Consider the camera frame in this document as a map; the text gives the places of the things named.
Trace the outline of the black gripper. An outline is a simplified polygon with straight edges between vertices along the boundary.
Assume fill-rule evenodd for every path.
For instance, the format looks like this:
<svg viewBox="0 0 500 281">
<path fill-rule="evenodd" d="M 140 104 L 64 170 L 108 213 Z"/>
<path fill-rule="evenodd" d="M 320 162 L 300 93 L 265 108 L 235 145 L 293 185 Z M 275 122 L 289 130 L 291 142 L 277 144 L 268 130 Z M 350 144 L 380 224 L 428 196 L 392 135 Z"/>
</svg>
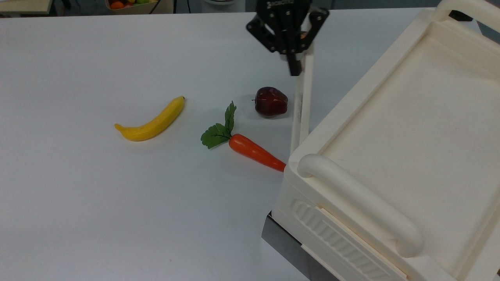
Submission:
<svg viewBox="0 0 500 281">
<path fill-rule="evenodd" d="M 268 51 L 286 57 L 291 76 L 297 76 L 296 55 L 309 49 L 330 15 L 310 6 L 310 0 L 258 0 L 256 16 L 246 25 Z"/>
</svg>

